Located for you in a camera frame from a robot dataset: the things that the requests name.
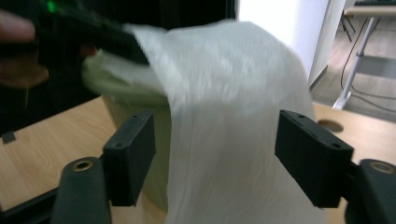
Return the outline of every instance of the finger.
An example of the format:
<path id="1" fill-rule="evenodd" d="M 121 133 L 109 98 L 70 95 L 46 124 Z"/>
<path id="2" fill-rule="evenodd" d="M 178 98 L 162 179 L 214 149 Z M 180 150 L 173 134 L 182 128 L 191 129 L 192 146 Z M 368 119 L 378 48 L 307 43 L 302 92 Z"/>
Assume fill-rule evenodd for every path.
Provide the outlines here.
<path id="1" fill-rule="evenodd" d="M 0 9 L 0 41 L 27 42 L 35 37 L 35 27 L 31 21 Z"/>
<path id="2" fill-rule="evenodd" d="M 46 81 L 49 78 L 49 72 L 45 67 L 36 67 L 31 69 L 30 76 L 24 77 L 0 77 L 0 85 L 15 88 L 26 89 Z"/>
<path id="3" fill-rule="evenodd" d="M 0 61 L 0 83 L 14 88 L 26 88 L 47 80 L 46 67 L 37 64 L 37 54 L 22 55 Z"/>

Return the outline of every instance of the plastic container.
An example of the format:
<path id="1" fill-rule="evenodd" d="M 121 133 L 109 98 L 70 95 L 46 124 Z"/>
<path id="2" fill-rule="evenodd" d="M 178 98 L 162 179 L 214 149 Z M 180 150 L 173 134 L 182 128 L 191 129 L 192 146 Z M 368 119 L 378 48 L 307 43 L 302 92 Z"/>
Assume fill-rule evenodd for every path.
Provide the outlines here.
<path id="1" fill-rule="evenodd" d="M 102 53 L 95 59 L 87 60 L 82 78 L 88 89 L 102 94 L 116 127 L 120 127 L 132 114 L 145 110 L 154 111 L 157 154 L 148 171 L 143 191 L 158 208 L 167 212 L 166 186 L 171 136 L 171 116 L 167 99 L 158 92 L 139 84 L 131 85 L 102 70 L 102 60 Z"/>

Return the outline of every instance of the white plastic bag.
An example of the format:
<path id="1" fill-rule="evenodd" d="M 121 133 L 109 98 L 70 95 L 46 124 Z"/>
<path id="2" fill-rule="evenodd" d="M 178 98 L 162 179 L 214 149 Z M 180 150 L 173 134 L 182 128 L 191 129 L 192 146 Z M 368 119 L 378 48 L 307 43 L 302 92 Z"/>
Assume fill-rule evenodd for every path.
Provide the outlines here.
<path id="1" fill-rule="evenodd" d="M 279 110 L 314 117 L 304 70 L 289 49 L 249 22 L 126 29 L 171 109 L 166 223 L 326 222 L 275 156 Z M 107 57 L 102 66 L 114 76 L 139 75 Z"/>

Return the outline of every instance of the wooden table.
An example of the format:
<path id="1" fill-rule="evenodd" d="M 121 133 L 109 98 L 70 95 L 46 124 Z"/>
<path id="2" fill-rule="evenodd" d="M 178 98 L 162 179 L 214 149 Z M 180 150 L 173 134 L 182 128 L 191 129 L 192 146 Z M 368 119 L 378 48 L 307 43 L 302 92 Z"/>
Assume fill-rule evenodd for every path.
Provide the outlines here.
<path id="1" fill-rule="evenodd" d="M 318 119 L 344 126 L 336 133 L 356 148 L 353 160 L 372 158 L 396 164 L 396 124 L 315 105 Z M 0 207 L 2 211 L 24 203 L 59 184 L 70 161 L 102 154 L 115 126 L 101 98 L 15 132 L 17 141 L 0 143 Z M 344 223 L 343 207 L 330 209 L 330 223 Z M 156 223 L 165 213 L 144 194 L 137 207 L 112 207 L 113 223 Z"/>

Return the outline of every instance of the desk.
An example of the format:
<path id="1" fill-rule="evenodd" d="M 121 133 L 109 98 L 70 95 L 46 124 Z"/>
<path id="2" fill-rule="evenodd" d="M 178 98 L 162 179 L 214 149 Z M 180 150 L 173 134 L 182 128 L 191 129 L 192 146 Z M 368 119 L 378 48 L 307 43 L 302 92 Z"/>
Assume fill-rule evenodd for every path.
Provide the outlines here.
<path id="1" fill-rule="evenodd" d="M 356 148 L 353 160 L 362 158 L 396 163 L 396 124 L 347 111 L 315 105 L 318 119 L 341 123 L 336 135 Z M 114 125 L 101 98 L 15 132 L 17 141 L 0 143 L 0 207 L 7 211 L 59 184 L 64 166 L 81 157 L 98 157 Z M 161 212 L 145 197 L 137 207 L 112 207 L 113 223 L 158 223 Z M 331 224 L 342 224 L 344 210 L 330 209 Z"/>
<path id="2" fill-rule="evenodd" d="M 381 77 L 392 77 L 396 71 L 396 60 L 364 56 L 364 49 L 366 48 L 371 32 L 375 28 L 375 22 L 378 20 L 378 17 L 396 17 L 396 7 L 350 7 L 345 11 L 345 15 L 369 16 L 371 19 L 361 42 L 361 47 L 356 55 L 355 62 L 352 65 L 346 85 L 332 107 L 335 109 L 344 109 L 347 104 L 347 100 L 351 94 L 350 88 L 356 73 L 362 72 Z"/>

